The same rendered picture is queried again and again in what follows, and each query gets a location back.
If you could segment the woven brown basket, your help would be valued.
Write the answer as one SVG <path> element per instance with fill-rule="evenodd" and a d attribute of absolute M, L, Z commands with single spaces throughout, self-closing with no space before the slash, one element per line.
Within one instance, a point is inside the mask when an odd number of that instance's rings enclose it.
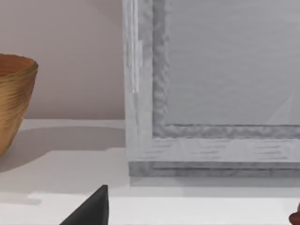
<path fill-rule="evenodd" d="M 30 103 L 38 64 L 0 53 L 0 156 L 11 146 Z"/>

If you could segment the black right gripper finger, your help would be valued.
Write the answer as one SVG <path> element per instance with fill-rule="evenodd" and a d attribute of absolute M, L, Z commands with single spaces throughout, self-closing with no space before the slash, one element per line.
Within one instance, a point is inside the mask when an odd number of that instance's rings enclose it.
<path fill-rule="evenodd" d="M 102 185 L 59 225 L 108 225 L 108 186 Z"/>

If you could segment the reddish brown bread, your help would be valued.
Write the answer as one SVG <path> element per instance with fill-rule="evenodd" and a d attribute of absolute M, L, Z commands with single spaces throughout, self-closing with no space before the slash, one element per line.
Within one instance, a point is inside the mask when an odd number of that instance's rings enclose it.
<path fill-rule="evenodd" d="M 300 225 L 300 203 L 297 206 L 296 212 L 289 216 L 289 222 L 291 225 Z"/>

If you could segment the grey framed cabinet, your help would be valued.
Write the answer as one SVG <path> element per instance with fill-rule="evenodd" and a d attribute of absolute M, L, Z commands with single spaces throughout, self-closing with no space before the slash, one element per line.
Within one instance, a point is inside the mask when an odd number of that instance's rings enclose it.
<path fill-rule="evenodd" d="M 132 177 L 300 177 L 300 0 L 122 0 Z"/>

